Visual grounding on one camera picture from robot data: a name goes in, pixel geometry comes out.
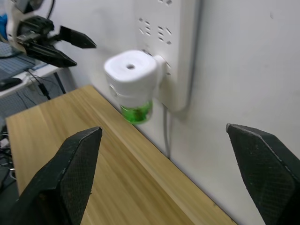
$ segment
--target wooden table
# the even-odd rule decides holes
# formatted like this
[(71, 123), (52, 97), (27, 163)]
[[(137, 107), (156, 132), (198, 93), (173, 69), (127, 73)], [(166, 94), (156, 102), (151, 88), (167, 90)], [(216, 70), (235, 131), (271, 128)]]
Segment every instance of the wooden table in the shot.
[(91, 86), (7, 119), (19, 192), (67, 137), (95, 126), (103, 137), (82, 225), (235, 224)]

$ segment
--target outlet socket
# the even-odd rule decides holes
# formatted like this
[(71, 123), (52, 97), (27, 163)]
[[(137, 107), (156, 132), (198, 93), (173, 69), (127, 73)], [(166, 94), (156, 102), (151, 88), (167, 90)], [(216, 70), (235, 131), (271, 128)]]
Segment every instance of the outlet socket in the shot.
[(138, 49), (167, 61), (158, 99), (170, 111), (188, 104), (200, 0), (134, 0)]

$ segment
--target white plug-in device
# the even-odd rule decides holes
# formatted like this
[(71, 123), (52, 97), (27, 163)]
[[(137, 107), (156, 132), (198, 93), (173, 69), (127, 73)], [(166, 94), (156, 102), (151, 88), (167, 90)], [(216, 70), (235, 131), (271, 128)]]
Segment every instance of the white plug-in device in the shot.
[(152, 115), (152, 99), (166, 75), (166, 61), (138, 50), (127, 51), (105, 63), (111, 94), (117, 99), (125, 119), (137, 124)]

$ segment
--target hole in cap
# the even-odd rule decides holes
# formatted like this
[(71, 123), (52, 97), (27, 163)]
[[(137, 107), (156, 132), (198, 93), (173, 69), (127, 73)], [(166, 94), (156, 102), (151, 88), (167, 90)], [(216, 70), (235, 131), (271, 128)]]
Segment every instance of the hole in cap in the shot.
[(127, 69), (135, 69), (135, 66), (133, 64), (128, 64), (126, 66)]

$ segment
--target white device cap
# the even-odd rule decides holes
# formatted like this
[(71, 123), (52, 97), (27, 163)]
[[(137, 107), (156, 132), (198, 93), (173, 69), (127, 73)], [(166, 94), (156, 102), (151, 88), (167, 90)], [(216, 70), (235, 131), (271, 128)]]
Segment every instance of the white device cap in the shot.
[(153, 98), (158, 67), (153, 57), (136, 50), (114, 56), (104, 66), (112, 95), (120, 105), (132, 108)]

